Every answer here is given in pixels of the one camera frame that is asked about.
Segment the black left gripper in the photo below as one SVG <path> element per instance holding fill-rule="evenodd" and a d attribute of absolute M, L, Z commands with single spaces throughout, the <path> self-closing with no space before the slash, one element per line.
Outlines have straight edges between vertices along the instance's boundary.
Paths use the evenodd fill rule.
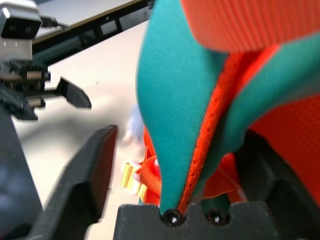
<path fill-rule="evenodd" d="M 0 105 L 19 120 L 35 121 L 35 108 L 44 108 L 45 99 L 64 97 L 76 108 L 91 109 L 92 103 L 82 88 L 61 77 L 56 88 L 46 89 L 51 81 L 48 67 L 32 60 L 11 59 L 0 64 Z"/>

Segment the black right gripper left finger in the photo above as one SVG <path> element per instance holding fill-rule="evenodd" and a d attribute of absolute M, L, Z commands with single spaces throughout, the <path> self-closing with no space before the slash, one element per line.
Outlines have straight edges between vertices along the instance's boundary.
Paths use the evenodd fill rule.
<path fill-rule="evenodd" d="M 83 240 L 102 216 L 118 128 L 97 130 L 65 168 L 44 213 L 32 227 L 34 240 Z"/>

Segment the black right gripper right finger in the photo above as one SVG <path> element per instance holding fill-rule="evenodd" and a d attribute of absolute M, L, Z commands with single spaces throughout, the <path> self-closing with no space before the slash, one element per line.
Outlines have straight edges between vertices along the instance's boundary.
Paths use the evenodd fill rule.
<path fill-rule="evenodd" d="M 320 208 L 289 164 L 249 130 L 236 151 L 236 171 L 249 201 L 262 201 L 284 240 L 318 240 Z"/>

